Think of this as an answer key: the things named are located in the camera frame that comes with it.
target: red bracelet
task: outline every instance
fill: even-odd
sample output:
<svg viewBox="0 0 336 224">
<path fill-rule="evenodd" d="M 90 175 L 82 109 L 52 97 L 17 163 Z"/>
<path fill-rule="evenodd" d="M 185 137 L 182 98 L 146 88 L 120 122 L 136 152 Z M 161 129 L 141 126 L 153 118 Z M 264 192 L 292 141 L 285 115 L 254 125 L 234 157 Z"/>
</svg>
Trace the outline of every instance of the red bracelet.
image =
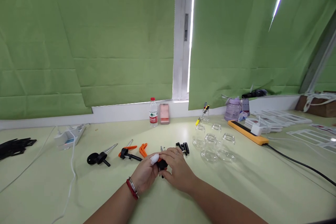
<svg viewBox="0 0 336 224">
<path fill-rule="evenodd" d="M 135 200 L 138 200 L 138 196 L 135 193 L 135 191 L 133 190 L 129 179 L 126 180 L 126 184 L 128 185 L 128 188 L 130 189 L 130 191 L 131 191 L 131 193 L 133 195 L 133 198 L 135 198 Z"/>
</svg>

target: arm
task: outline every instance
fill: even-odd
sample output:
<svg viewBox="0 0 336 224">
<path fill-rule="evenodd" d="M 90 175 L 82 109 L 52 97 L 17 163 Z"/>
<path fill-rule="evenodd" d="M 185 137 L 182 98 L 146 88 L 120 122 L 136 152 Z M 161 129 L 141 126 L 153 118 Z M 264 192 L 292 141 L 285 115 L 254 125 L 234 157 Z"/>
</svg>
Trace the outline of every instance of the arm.
<svg viewBox="0 0 336 224">
<path fill-rule="evenodd" d="M 199 179 L 192 172 L 179 148 L 160 152 L 172 172 L 160 171 L 165 179 L 182 192 L 189 194 L 202 208 L 212 223 L 266 223 L 258 215 L 238 201 Z"/>
<path fill-rule="evenodd" d="M 156 165 L 153 166 L 153 163 L 159 157 L 155 156 L 157 159 L 154 162 L 150 159 L 154 155 L 155 153 L 144 158 L 131 176 L 138 195 L 149 189 L 158 176 L 159 169 Z M 124 183 L 84 224 L 125 224 L 136 204 L 137 200 L 133 197 L 128 185 Z"/>
</svg>

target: glass cup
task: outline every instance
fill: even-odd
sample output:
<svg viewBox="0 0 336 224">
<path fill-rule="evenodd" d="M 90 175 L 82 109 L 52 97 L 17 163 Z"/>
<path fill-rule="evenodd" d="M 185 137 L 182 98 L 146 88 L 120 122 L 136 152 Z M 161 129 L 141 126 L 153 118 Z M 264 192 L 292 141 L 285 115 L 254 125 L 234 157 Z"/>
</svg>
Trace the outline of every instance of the glass cup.
<svg viewBox="0 0 336 224">
<path fill-rule="evenodd" d="M 208 124 L 210 121 L 209 118 L 209 110 L 206 110 L 205 113 L 203 114 L 203 117 L 201 118 L 201 123 L 203 124 Z"/>
<path fill-rule="evenodd" d="M 217 150 L 216 150 L 216 136 L 212 133 L 208 133 L 205 136 L 205 143 L 203 149 L 201 150 L 201 157 L 209 162 L 217 161 Z"/>
<path fill-rule="evenodd" d="M 193 137 L 193 145 L 198 148 L 203 147 L 204 145 L 204 136 L 205 136 L 205 127 L 202 124 L 198 124 L 195 129 L 195 136 Z"/>
<path fill-rule="evenodd" d="M 231 134 L 225 133 L 220 140 L 217 140 L 217 156 L 223 161 L 234 162 L 236 158 L 232 149 L 235 144 L 235 137 Z"/>
<path fill-rule="evenodd" d="M 222 127 L 220 124 L 213 124 L 210 130 L 210 133 L 214 134 L 216 139 L 220 139 L 222 137 Z"/>
</svg>

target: green curtain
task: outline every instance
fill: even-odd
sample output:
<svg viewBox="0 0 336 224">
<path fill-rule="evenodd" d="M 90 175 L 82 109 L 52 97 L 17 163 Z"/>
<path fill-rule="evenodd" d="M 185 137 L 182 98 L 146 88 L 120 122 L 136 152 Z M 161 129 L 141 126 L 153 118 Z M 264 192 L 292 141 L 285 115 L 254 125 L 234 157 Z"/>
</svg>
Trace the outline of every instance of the green curtain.
<svg viewBox="0 0 336 224">
<path fill-rule="evenodd" d="M 57 0 L 86 106 L 172 98 L 175 0 Z"/>
<path fill-rule="evenodd" d="M 334 48 L 315 86 L 316 91 L 336 91 L 336 49 Z"/>
<path fill-rule="evenodd" d="M 0 0 L 0 119 L 171 99 L 175 0 Z"/>
<path fill-rule="evenodd" d="M 336 0 L 195 0 L 189 109 L 221 94 L 297 93 Z"/>
<path fill-rule="evenodd" d="M 56 0 L 0 0 L 0 119 L 91 112 Z"/>
</svg>

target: bottle cap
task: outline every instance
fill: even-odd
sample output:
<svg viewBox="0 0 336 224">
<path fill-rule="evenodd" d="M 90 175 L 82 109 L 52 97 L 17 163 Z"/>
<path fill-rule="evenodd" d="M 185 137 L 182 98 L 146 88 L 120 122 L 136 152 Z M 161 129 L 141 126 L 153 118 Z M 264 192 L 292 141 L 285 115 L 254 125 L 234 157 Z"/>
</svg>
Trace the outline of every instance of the bottle cap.
<svg viewBox="0 0 336 224">
<path fill-rule="evenodd" d="M 240 100 L 239 100 L 239 98 L 234 98 L 234 99 L 230 99 L 230 101 L 229 101 L 229 103 L 231 103 L 231 104 L 240 104 Z"/>
</svg>

